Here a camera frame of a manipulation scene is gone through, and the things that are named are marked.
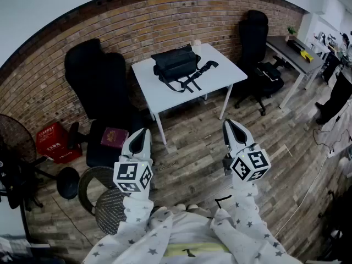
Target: wicker stool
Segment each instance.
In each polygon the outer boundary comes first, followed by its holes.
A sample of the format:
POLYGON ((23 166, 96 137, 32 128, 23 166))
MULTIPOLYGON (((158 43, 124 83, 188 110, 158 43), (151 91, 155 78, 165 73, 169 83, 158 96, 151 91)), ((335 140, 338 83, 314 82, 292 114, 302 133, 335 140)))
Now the wicker stool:
POLYGON ((126 220, 123 212, 123 199, 127 196, 118 188, 107 190, 95 204, 95 219, 99 228, 106 234, 115 235, 120 221, 126 220))

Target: table leg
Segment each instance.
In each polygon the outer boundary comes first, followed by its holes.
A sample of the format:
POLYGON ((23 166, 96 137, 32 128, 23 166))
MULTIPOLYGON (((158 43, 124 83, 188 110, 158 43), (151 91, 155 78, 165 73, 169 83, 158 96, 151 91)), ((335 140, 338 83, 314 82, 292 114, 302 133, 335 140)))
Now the table leg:
POLYGON ((227 90, 227 94, 226 94, 226 97, 225 97, 224 106, 222 107, 221 114, 220 114, 220 117, 219 117, 220 120, 221 120, 222 117, 224 116, 224 112, 225 112, 225 109, 226 109, 226 105, 227 105, 227 102, 229 101, 229 98, 230 98, 232 86, 233 86, 233 84, 231 84, 231 85, 229 86, 228 90, 227 90))
POLYGON ((315 69, 314 72, 312 73, 312 75, 310 77, 310 80, 308 81, 308 83, 307 83, 307 85, 305 87, 306 90, 308 90, 310 85, 312 85, 313 80, 317 76, 318 72, 321 70, 321 67, 322 67, 322 65, 320 67, 318 67, 317 69, 315 69))
POLYGON ((296 82, 293 83, 293 85, 291 87, 291 90, 288 92, 288 94, 286 95, 285 99, 280 104, 280 108, 283 108, 287 104, 288 100, 291 98, 291 96, 293 95, 294 91, 297 89, 298 85, 301 83, 303 77, 304 77, 304 73, 300 73, 300 75, 296 79, 296 82))
POLYGON ((150 116, 151 116, 152 120, 155 121, 154 114, 152 113, 152 111, 151 111, 151 109, 149 107, 149 104, 147 104, 147 105, 148 105, 148 109, 149 109, 149 112, 150 112, 150 116))
POLYGON ((164 135, 164 130, 163 130, 163 126, 161 126, 161 121, 160 121, 159 114, 155 113, 154 117, 155 117, 156 123, 158 124, 158 127, 159 127, 159 132, 160 132, 161 139, 163 140, 164 145, 166 145, 166 139, 165 139, 165 135, 164 135))

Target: person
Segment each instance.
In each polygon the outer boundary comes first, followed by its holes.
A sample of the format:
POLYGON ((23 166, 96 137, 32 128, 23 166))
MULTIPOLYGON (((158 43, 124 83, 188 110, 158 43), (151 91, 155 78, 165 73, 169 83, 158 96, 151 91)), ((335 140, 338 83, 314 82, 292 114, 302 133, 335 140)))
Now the person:
POLYGON ((234 213, 210 212, 184 205, 159 208, 132 193, 124 198, 126 221, 88 253, 84 264, 299 264, 268 230, 259 216, 251 182, 233 179, 234 213))
MULTIPOLYGON (((350 45, 350 41, 347 34, 346 33, 342 34, 342 44, 338 51, 346 52, 349 45, 350 45)), ((326 84, 329 83, 329 79, 333 75, 336 67, 341 64, 341 61, 335 56, 334 53, 329 53, 329 54, 331 55, 329 65, 326 67, 326 69, 323 71, 323 74, 322 74, 322 77, 326 82, 326 84)))
POLYGON ((346 57, 349 63, 344 66, 337 77, 330 99, 325 104, 315 103, 320 110, 320 117, 316 120, 319 125, 324 125, 332 119, 352 95, 352 45, 348 47, 346 57))

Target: black pants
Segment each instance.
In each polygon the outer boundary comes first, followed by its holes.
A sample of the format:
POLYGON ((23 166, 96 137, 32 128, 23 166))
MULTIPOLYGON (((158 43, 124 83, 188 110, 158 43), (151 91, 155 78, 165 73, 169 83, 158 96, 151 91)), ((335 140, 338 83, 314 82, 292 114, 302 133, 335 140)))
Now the black pants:
POLYGON ((331 55, 329 65, 323 71, 324 80, 329 82, 329 79, 332 77, 336 67, 341 63, 340 60, 333 53, 329 53, 331 55))
POLYGON ((351 95, 352 84, 340 73, 331 91, 329 101, 321 109, 321 119, 325 123, 332 119, 343 108, 351 95))

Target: grey desk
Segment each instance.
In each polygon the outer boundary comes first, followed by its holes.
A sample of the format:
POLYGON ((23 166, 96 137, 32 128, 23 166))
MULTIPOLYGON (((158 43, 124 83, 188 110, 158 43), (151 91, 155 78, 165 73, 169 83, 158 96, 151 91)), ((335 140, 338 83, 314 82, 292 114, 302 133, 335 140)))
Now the grey desk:
POLYGON ((280 104, 280 108, 283 108, 286 105, 294 91, 297 89, 298 85, 301 83, 304 75, 311 74, 311 78, 305 87, 307 90, 324 64, 324 61, 304 43, 295 37, 293 37, 293 39, 313 57, 313 61, 311 63, 303 59, 299 53, 295 52, 287 45, 285 36, 269 36, 266 40, 266 45, 269 48, 273 49, 276 53, 278 53, 279 56, 283 57, 300 73, 296 79, 296 82, 292 85, 290 91, 285 96, 285 99, 280 104))

